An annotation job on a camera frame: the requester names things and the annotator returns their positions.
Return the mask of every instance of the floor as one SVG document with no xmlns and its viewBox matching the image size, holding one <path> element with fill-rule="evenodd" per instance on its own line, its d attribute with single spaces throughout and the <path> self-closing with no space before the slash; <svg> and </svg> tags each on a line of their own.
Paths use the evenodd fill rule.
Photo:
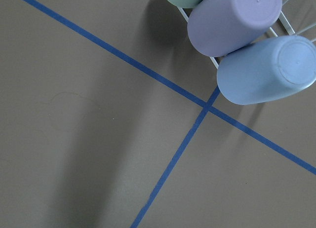
<svg viewBox="0 0 316 228">
<path fill-rule="evenodd" d="M 0 17 L 1 228 L 315 227 L 315 84 L 230 103 L 166 0 Z"/>
</svg>

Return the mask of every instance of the dish rack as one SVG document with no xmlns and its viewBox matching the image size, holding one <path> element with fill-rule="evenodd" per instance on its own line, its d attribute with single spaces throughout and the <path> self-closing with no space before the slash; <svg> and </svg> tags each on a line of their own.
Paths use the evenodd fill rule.
<svg viewBox="0 0 316 228">
<path fill-rule="evenodd" d="M 190 10 L 181 7 L 178 9 L 184 19 L 188 21 Z M 283 0 L 281 14 L 266 34 L 269 37 L 300 35 L 316 44 L 316 0 Z M 210 57 L 210 59 L 218 68 L 219 59 L 214 57 Z"/>
</svg>

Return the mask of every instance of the blue line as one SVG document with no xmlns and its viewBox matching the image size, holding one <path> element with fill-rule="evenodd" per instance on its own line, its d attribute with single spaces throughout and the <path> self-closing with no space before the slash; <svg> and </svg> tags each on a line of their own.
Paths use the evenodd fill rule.
<svg viewBox="0 0 316 228">
<path fill-rule="evenodd" d="M 227 114 L 221 112 L 220 110 L 216 109 L 215 107 L 211 106 L 209 111 L 214 115 L 218 116 L 222 120 L 226 121 L 227 123 L 231 124 L 232 126 L 238 128 L 242 132 L 248 134 L 250 137 L 258 140 L 259 142 L 263 143 L 264 145 L 268 146 L 272 150 L 280 153 L 284 157 L 288 158 L 289 160 L 293 161 L 294 163 L 302 166 L 304 169 L 310 171 L 314 175 L 316 175 L 316 168 L 312 165 L 308 164 L 307 162 L 303 161 L 302 159 L 298 158 L 297 156 L 293 155 L 292 153 L 288 152 L 284 148 L 280 147 L 279 145 L 275 144 L 274 142 L 270 141 L 269 139 L 265 138 L 264 136 L 260 135 L 259 133 L 255 132 L 251 128 L 243 125 L 242 123 L 238 122 L 237 120 L 231 118 Z"/>
<path fill-rule="evenodd" d="M 176 163 L 180 159 L 180 157 L 183 154 L 184 150 L 188 146 L 190 140 L 192 139 L 192 137 L 194 136 L 194 134 L 197 131 L 198 127 L 200 126 L 200 124 L 202 123 L 203 119 L 205 118 L 205 116 L 206 116 L 206 114 L 207 114 L 207 112 L 209 110 L 209 107 L 211 107 L 211 105 L 216 100 L 218 94 L 219 94 L 219 89 L 218 89 L 218 87 L 216 87 L 214 92 L 210 96 L 209 100 L 207 101 L 205 107 L 203 108 L 201 113 L 198 115 L 194 125 L 189 130 L 189 132 L 187 133 L 187 135 L 184 138 L 184 140 L 182 141 L 180 147 L 178 148 L 178 150 L 176 151 L 176 153 L 172 157 L 171 161 L 169 162 L 168 166 L 166 167 L 165 171 L 163 172 L 162 176 L 160 177 L 160 179 L 158 180 L 156 186 L 154 187 L 153 191 L 149 195 L 149 199 L 146 202 L 145 206 L 139 211 L 137 217 L 135 218 L 135 220 L 134 220 L 133 224 L 130 226 L 130 228 L 137 228 L 139 223 L 144 218 L 145 214 L 147 213 L 149 207 L 151 206 L 151 204 L 153 203 L 154 199 L 158 195 L 158 193 L 159 193 L 161 187 L 163 186 L 164 182 L 169 177 L 171 171 L 175 167 Z"/>
<path fill-rule="evenodd" d="M 176 85 L 175 83 L 171 82 L 170 80 L 166 79 L 165 77 L 159 75 L 155 71 L 149 69 L 148 67 L 141 64 L 137 60 L 129 57 L 128 55 L 124 54 L 123 52 L 119 51 L 115 47 L 111 46 L 110 44 L 106 43 L 105 41 L 101 40 L 100 38 L 96 37 L 95 35 L 91 34 L 90 32 L 86 31 L 85 29 L 81 28 L 80 26 L 76 25 L 75 23 L 69 21 L 65 17 L 59 15 L 58 13 L 54 12 L 53 10 L 49 9 L 48 7 L 39 3 L 38 1 L 36 1 L 36 0 L 23 0 L 23 1 L 27 2 L 28 4 L 32 5 L 33 7 L 37 8 L 38 10 L 40 10 L 43 13 L 47 14 L 48 16 L 52 17 L 56 21 L 64 24 L 65 26 L 69 27 L 73 31 L 82 35 L 83 37 L 96 43 L 98 46 L 102 47 L 103 49 L 107 50 L 108 52 L 112 53 L 113 55 L 119 57 L 120 59 L 124 60 L 125 62 L 129 63 L 130 65 L 134 66 L 135 68 L 139 69 L 140 71 L 149 75 L 150 77 L 156 79 L 157 81 L 164 84 L 165 86 L 178 92 L 179 94 L 188 98 L 189 100 L 193 101 L 194 103 L 198 104 L 199 106 L 202 106 L 202 107 L 205 106 L 206 102 L 203 101 L 202 99 L 198 98 L 197 96 L 193 95 L 192 93 L 188 92 L 187 90 L 183 89 L 182 87 Z"/>
</svg>

